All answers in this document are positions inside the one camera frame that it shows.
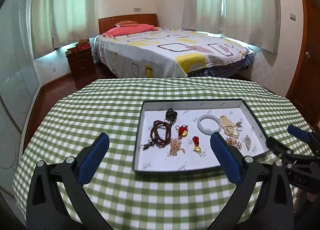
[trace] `jewelry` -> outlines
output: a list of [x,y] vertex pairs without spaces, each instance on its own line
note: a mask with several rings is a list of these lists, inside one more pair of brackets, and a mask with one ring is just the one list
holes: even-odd
[[240,121],[236,123],[236,127],[239,132],[241,132],[243,130],[243,126],[241,124],[242,124],[242,122],[240,122]]
[[193,142],[195,143],[195,147],[193,148],[193,151],[200,154],[201,153],[201,148],[199,147],[199,137],[194,136],[192,138]]
[[242,149],[242,144],[234,138],[229,137],[226,139],[226,142],[228,145],[232,145],[232,146],[237,147],[238,150]]
[[[217,124],[218,124],[218,128],[216,130],[209,130],[209,129],[204,128],[201,125],[201,121],[204,120],[204,119],[212,119],[212,120],[216,121]],[[212,135],[215,132],[220,132],[221,131],[222,124],[221,124],[220,120],[217,117],[215,117],[213,115],[206,114],[206,115],[203,115],[203,116],[199,117],[198,122],[197,122],[197,127],[200,130],[200,132],[202,132],[202,133],[204,133],[206,135]]]
[[182,137],[186,137],[188,135],[188,126],[187,125],[183,125],[181,127],[179,127],[177,125],[176,129],[178,130],[179,139],[181,139]]
[[[162,139],[159,136],[159,133],[157,131],[158,127],[164,126],[165,127],[165,139]],[[143,150],[148,150],[150,147],[157,145],[159,148],[164,148],[168,144],[170,144],[171,141],[171,124],[156,120],[153,122],[153,127],[150,131],[150,139],[148,144],[143,145]]]
[[242,141],[245,143],[245,146],[247,147],[247,150],[250,150],[251,147],[251,139],[248,135],[245,136],[245,138],[242,139]]
[[224,133],[227,135],[227,136],[230,136],[230,137],[233,137],[233,138],[236,138],[238,139],[239,138],[239,135],[240,133],[237,132],[234,128],[237,127],[237,124],[234,124],[227,116],[223,115],[219,118],[219,120],[221,121],[221,124],[222,124],[222,128],[224,130]]
[[174,111],[172,108],[169,108],[165,113],[165,119],[170,123],[173,124],[178,116],[178,113]]
[[186,150],[181,148],[181,140],[172,138],[170,142],[170,155],[177,156],[178,151],[186,153]]

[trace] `wardrobe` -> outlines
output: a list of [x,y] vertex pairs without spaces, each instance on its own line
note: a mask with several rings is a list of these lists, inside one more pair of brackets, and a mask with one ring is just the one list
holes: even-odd
[[13,195],[21,139],[41,83],[31,57],[27,0],[6,0],[0,9],[0,190]]

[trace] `light switch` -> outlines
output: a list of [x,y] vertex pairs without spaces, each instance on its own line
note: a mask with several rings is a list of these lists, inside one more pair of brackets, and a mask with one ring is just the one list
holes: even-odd
[[290,13],[290,19],[295,21],[296,20],[296,15]]

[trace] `pearl necklace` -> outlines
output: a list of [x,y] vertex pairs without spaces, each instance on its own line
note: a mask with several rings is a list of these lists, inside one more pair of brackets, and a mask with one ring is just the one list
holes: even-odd
[[222,125],[222,129],[224,130],[224,133],[227,136],[230,137],[234,137],[235,139],[239,138],[240,133],[235,130],[234,128],[237,127],[236,124],[234,124],[227,116],[223,115],[219,118],[221,125]]

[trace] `wooden headboard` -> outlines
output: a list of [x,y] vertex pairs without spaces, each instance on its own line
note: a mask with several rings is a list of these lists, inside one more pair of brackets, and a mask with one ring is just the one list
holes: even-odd
[[99,19],[100,34],[109,31],[115,27],[115,24],[121,21],[135,21],[139,24],[148,24],[158,27],[158,18],[156,14],[136,14],[117,17],[106,17]]

